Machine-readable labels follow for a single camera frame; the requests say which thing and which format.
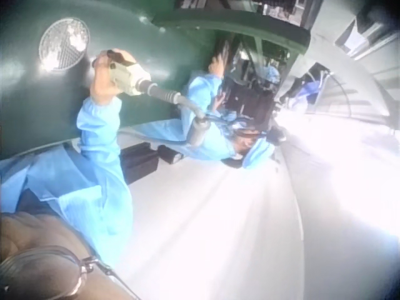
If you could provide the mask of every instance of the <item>handle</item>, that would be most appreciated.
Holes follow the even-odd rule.
[[[134,62],[125,60],[124,56],[121,53],[115,52],[113,50],[107,50],[107,56],[109,58],[111,58],[112,61],[122,64],[123,66],[126,66],[126,67],[129,67],[129,66],[132,66],[133,64],[135,64]],[[96,61],[97,61],[97,59],[95,59],[92,62],[92,67],[94,67],[94,64],[96,63]]]

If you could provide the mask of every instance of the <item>blue surgical gown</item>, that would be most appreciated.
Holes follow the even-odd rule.
[[[116,141],[120,110],[116,97],[107,106],[84,101],[77,117],[80,154],[57,146],[0,161],[1,212],[14,213],[21,193],[30,189],[79,231],[105,263],[115,265],[133,225]]]
[[[221,79],[216,76],[210,74],[198,76],[190,82],[186,96],[204,112],[210,113],[208,107],[215,98],[220,85]],[[185,141],[193,119],[194,113],[188,108],[182,107],[180,119],[150,122],[134,126],[134,130],[150,138]],[[199,147],[170,144],[167,146],[191,158],[206,161],[219,161],[236,155],[233,144],[229,140],[229,133],[223,126],[214,123],[211,123],[204,142]]]

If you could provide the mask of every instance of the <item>person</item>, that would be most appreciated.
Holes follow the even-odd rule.
[[[187,87],[187,98],[199,106],[204,112],[221,117],[218,107],[223,98],[217,97],[224,76],[224,61],[221,56],[214,57],[209,65],[209,73],[195,77]],[[194,113],[186,107],[181,108],[180,119],[149,122],[134,126],[133,129],[143,136],[169,141],[185,141],[194,119]],[[247,130],[256,134],[258,131]],[[177,146],[167,147],[194,159],[206,161],[223,161],[237,159],[240,167],[252,169],[261,165],[274,152],[274,146],[265,138],[241,137],[231,134],[224,126],[211,123],[204,142],[199,147]]]
[[[130,237],[133,205],[109,63],[98,56],[77,116],[80,153],[63,145],[0,162],[1,299],[138,299],[111,269]]]
[[[262,67],[261,76],[265,80],[268,80],[270,83],[273,84],[279,84],[279,82],[281,81],[281,75],[278,69],[276,69],[276,67],[274,67],[273,65]]]

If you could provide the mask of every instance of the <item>bright light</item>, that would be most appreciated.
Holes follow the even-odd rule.
[[[400,238],[400,172],[377,161],[336,167],[332,182],[341,206]]]
[[[332,167],[332,186],[345,210],[400,238],[400,156],[365,142],[388,134],[387,127],[295,112],[277,121]]]
[[[49,54],[42,60],[42,67],[47,71],[52,71],[59,66],[58,53],[49,52]]]

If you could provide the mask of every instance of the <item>white floor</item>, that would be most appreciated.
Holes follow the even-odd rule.
[[[130,186],[134,234],[116,271],[144,300],[302,299],[301,220],[277,158],[255,171],[160,161]]]

